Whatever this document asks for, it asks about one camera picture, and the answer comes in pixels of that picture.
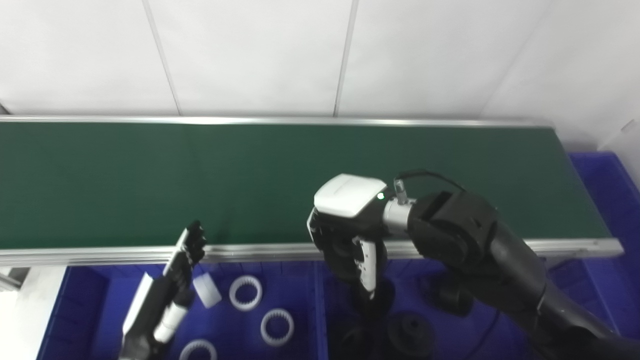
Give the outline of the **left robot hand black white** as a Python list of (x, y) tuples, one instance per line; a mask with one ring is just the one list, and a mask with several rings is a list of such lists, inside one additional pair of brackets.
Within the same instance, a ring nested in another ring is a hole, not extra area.
[(122, 325), (119, 360), (162, 360), (195, 300), (194, 268), (207, 240), (196, 219), (180, 234), (161, 276), (144, 274)]

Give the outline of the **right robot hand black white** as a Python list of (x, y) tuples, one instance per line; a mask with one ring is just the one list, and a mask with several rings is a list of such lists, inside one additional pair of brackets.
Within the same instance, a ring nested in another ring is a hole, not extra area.
[(372, 301), (384, 260), (387, 185), (378, 178), (338, 174), (318, 189), (307, 219), (311, 241), (330, 271)]

